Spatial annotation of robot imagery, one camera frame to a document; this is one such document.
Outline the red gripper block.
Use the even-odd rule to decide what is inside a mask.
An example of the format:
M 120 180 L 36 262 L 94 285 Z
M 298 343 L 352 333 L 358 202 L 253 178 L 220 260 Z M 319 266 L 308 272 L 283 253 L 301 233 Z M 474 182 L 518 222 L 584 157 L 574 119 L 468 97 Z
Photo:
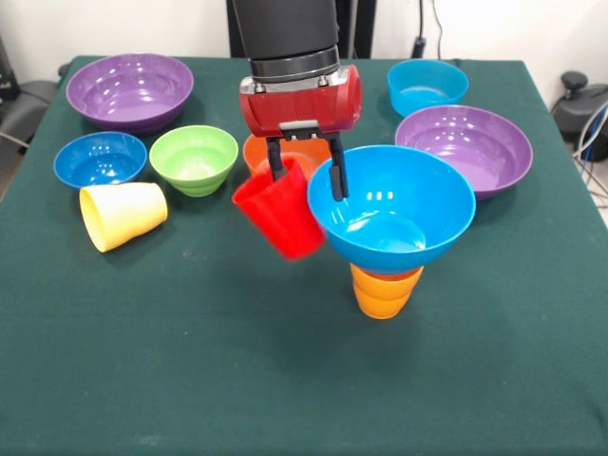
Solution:
M 257 83 L 248 76 L 240 82 L 238 100 L 251 133 L 267 137 L 268 162 L 273 181 L 278 181 L 285 174 L 279 137 L 293 130 L 335 132 L 353 128 L 361 114 L 361 79 L 354 65 L 285 83 Z M 328 144 L 332 195 L 335 200 L 343 200 L 349 196 L 349 188 L 340 136 L 329 135 Z

